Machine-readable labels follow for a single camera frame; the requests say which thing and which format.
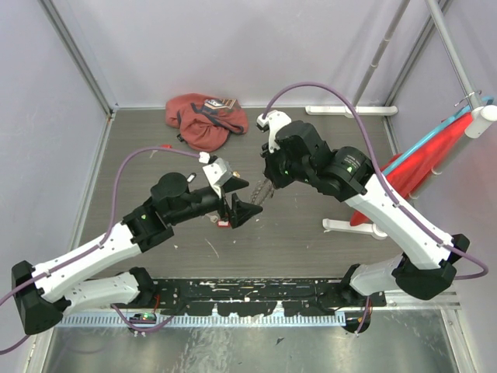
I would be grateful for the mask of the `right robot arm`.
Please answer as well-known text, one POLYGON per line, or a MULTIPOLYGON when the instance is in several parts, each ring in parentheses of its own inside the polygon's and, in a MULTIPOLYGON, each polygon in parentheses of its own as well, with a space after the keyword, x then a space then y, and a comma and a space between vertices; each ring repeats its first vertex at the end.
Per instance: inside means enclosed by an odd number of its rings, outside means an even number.
POLYGON ((256 122, 269 135, 262 146, 264 175, 277 189, 305 183, 334 197, 369 218, 402 250, 400 255, 375 264, 352 265, 340 283, 347 305, 357 306, 381 291, 402 290, 414 298, 430 300, 448 289, 457 270, 456 248, 466 252, 469 240, 449 235, 427 221, 412 206, 401 211, 403 199, 389 183, 382 183, 371 160, 346 146, 331 150, 312 124, 291 120, 275 111, 256 122))

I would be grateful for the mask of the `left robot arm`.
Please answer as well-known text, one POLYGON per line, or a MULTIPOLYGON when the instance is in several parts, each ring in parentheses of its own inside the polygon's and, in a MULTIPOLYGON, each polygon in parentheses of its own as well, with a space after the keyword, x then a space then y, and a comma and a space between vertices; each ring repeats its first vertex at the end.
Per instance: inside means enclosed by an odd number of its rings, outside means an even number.
POLYGON ((190 190, 184 175, 167 173, 151 188, 151 196, 110 232, 46 263, 17 263, 12 285, 26 285, 14 296, 24 333, 42 333, 84 309, 113 304, 148 307, 157 290, 143 267, 99 280, 93 275, 162 244, 184 221, 216 212, 232 228, 245 224, 262 212, 262 207, 241 201, 235 193, 248 184, 229 174, 220 186, 190 190))

